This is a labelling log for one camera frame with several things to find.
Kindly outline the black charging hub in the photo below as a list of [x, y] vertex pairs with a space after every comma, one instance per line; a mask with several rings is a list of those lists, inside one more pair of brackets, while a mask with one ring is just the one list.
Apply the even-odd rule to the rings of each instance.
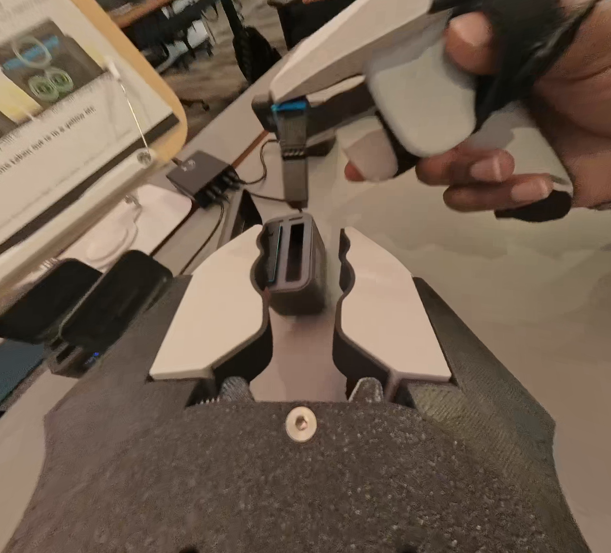
[[182, 195], [202, 209], [223, 205], [228, 194], [238, 191], [242, 182], [232, 165], [202, 151], [184, 161], [173, 160], [174, 167], [166, 178]]

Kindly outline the wooden instruction board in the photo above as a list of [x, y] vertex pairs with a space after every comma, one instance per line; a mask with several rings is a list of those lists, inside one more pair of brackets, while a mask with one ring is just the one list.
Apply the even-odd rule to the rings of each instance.
[[[159, 167], [176, 153], [186, 123], [162, 87], [94, 0], [1, 0], [1, 242], [130, 147], [153, 149]], [[1, 286], [61, 251], [120, 199]]]

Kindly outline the person's right hand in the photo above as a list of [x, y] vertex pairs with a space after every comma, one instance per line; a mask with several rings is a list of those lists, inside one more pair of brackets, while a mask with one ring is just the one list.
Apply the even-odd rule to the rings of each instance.
[[[593, 2], [572, 45], [535, 84], [529, 107], [541, 133], [571, 176], [572, 205], [610, 206], [610, 0], [561, 0], [565, 12]], [[551, 195], [544, 174], [518, 174], [505, 150], [465, 142], [420, 160], [416, 175], [444, 187], [457, 212], [514, 210]]]

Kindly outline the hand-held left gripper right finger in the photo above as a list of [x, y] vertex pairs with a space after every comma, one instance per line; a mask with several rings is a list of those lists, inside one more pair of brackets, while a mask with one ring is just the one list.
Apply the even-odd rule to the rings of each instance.
[[353, 227], [340, 232], [339, 259], [332, 343], [339, 372], [353, 382], [448, 383], [450, 367], [408, 268]]

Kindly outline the dark flat mat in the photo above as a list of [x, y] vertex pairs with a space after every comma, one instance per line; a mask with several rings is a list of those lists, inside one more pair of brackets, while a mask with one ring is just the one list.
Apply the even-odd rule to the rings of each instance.
[[48, 370], [43, 344], [1, 341], [1, 416]]

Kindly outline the black battery charger case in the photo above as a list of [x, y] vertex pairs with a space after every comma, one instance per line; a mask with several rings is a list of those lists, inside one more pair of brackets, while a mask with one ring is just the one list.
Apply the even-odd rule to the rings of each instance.
[[52, 341], [101, 276], [77, 259], [57, 263], [1, 314], [1, 338], [33, 345]]
[[52, 374], [79, 378], [98, 362], [172, 282], [171, 270], [136, 250], [125, 252], [60, 321], [47, 346]]
[[301, 317], [325, 310], [326, 250], [310, 214], [265, 222], [254, 195], [240, 189], [223, 239], [238, 283], [250, 284], [276, 313]]

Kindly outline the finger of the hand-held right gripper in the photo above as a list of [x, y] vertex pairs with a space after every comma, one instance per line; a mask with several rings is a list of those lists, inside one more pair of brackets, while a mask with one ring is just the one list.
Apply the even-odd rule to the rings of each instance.
[[303, 40], [271, 81], [275, 105], [362, 74], [373, 56], [434, 22], [434, 0], [356, 0]]
[[275, 135], [284, 158], [326, 156], [337, 129], [375, 110], [363, 82], [313, 105], [305, 97], [273, 103], [260, 95], [251, 106], [262, 127]]

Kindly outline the black battery blue stripe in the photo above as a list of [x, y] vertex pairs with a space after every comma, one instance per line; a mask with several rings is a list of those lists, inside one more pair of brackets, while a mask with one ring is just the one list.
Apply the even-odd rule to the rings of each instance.
[[307, 130], [309, 103], [299, 98], [271, 106], [275, 134], [282, 159], [282, 180], [286, 203], [302, 211], [309, 201]]

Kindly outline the white clip bar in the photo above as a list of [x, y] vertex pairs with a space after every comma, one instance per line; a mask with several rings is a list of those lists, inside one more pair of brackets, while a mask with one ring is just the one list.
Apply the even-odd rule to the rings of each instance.
[[127, 196], [136, 182], [161, 164], [151, 148], [128, 150], [127, 155], [109, 161], [1, 242], [2, 279], [40, 259], [41, 252], [91, 221], [94, 210]]

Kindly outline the white base mat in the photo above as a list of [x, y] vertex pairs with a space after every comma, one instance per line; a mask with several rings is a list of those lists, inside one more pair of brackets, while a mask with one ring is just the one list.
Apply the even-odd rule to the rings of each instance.
[[58, 260], [76, 259], [107, 271], [126, 251], [152, 255], [192, 209], [186, 196], [144, 185], [66, 249]]

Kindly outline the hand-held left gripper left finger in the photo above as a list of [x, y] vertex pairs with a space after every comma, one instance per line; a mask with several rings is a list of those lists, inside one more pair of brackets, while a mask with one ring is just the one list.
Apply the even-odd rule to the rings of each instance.
[[191, 274], [150, 367], [155, 381], [252, 381], [271, 360], [269, 306], [256, 285], [263, 226], [252, 226]]

